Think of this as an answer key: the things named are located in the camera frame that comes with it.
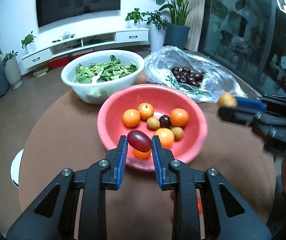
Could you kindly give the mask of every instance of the glass window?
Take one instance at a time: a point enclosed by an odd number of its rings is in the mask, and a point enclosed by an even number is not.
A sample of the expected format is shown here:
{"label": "glass window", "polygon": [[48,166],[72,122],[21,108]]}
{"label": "glass window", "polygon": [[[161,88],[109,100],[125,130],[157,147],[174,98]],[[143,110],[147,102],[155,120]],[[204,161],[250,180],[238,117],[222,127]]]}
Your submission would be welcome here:
{"label": "glass window", "polygon": [[259,71],[270,14],[271,0],[212,0],[201,51],[251,83]]}
{"label": "glass window", "polygon": [[259,83],[267,94],[286,96],[286,0],[276,0],[273,42]]}

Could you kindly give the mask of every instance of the white tv cabinet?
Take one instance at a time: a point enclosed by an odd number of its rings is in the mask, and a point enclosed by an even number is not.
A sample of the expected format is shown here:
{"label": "white tv cabinet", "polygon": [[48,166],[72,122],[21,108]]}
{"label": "white tv cabinet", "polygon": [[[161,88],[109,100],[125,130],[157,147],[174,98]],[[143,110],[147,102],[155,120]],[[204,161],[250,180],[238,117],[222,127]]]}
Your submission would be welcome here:
{"label": "white tv cabinet", "polygon": [[82,51],[109,44],[121,44],[136,41],[148,41],[148,29],[128,29],[101,33],[88,33],[87,35],[76,36],[74,38],[51,42],[48,46],[37,48],[34,52],[24,55],[21,60],[25,69],[45,63],[60,56],[64,56],[76,51]]}

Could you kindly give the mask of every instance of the white stool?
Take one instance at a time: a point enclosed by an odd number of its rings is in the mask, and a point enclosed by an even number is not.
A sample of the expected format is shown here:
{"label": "white stool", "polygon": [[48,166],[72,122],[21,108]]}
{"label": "white stool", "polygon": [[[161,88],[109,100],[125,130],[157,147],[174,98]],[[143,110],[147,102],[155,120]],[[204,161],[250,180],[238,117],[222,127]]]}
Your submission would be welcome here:
{"label": "white stool", "polygon": [[11,164],[11,179],[15,187],[19,187],[20,164],[24,149],[20,150]]}

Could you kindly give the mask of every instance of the clear plastic bag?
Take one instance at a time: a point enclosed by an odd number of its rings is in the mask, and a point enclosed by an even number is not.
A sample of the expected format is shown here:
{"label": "clear plastic bag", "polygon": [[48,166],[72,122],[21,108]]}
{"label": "clear plastic bag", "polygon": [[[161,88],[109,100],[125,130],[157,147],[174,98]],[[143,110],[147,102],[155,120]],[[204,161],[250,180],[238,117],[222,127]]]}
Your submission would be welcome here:
{"label": "clear plastic bag", "polygon": [[[200,54],[193,55],[177,47],[165,46],[145,59],[147,82],[175,88],[196,102],[216,103],[223,93],[247,98],[232,74],[221,65]],[[173,67],[191,67],[195,72],[205,72],[200,87],[178,83],[171,72]]]}

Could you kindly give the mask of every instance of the white bowl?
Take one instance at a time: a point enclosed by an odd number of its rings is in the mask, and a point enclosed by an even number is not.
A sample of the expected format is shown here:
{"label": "white bowl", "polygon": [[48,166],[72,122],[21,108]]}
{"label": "white bowl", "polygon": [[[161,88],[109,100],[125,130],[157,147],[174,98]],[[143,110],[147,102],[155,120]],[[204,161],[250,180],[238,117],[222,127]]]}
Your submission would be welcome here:
{"label": "white bowl", "polygon": [[[131,61],[133,61],[138,70],[126,77],[116,80],[96,84],[77,83],[75,69],[79,63],[81,63],[83,67],[88,67],[91,63],[107,63],[111,61],[111,55],[120,59],[121,63],[125,65],[130,65]],[[102,104],[113,93],[133,85],[137,75],[143,70],[143,68],[144,59],[134,52],[125,50],[103,50],[92,52],[71,61],[62,70],[61,79],[66,85],[71,86],[75,93],[77,93],[84,102],[90,104]]]}

